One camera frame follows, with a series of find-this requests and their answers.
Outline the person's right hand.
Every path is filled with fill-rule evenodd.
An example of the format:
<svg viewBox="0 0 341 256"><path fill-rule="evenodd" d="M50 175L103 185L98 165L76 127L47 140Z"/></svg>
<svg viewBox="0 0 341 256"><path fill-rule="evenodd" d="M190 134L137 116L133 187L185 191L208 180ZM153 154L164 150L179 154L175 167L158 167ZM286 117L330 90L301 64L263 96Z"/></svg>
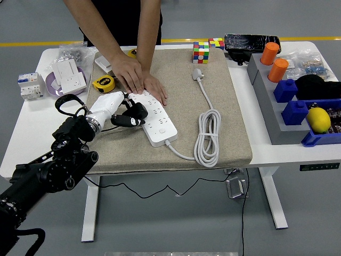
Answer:
<svg viewBox="0 0 341 256"><path fill-rule="evenodd" d="M112 71L128 93L143 92L143 76L140 63L123 52L108 58Z"/></svg>

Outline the person's left hand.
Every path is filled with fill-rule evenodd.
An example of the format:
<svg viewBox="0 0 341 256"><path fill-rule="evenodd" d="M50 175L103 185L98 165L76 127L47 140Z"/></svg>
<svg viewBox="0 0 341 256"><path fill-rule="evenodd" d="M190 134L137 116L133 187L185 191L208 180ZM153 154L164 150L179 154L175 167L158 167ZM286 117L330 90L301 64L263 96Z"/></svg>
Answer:
<svg viewBox="0 0 341 256"><path fill-rule="evenodd" d="M143 71L143 86L163 106L167 105L167 93L162 83L152 76L148 71Z"/></svg>

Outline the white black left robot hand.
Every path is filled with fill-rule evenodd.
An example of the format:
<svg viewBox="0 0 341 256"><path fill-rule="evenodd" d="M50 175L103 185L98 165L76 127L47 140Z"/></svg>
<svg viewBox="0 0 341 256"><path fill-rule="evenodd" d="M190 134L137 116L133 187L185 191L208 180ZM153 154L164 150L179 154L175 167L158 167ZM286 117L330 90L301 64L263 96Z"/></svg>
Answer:
<svg viewBox="0 0 341 256"><path fill-rule="evenodd" d="M95 133L103 130L107 120L120 127L136 127L145 123L148 111L140 102L135 103L123 92L114 92L99 96L90 108L86 120Z"/></svg>

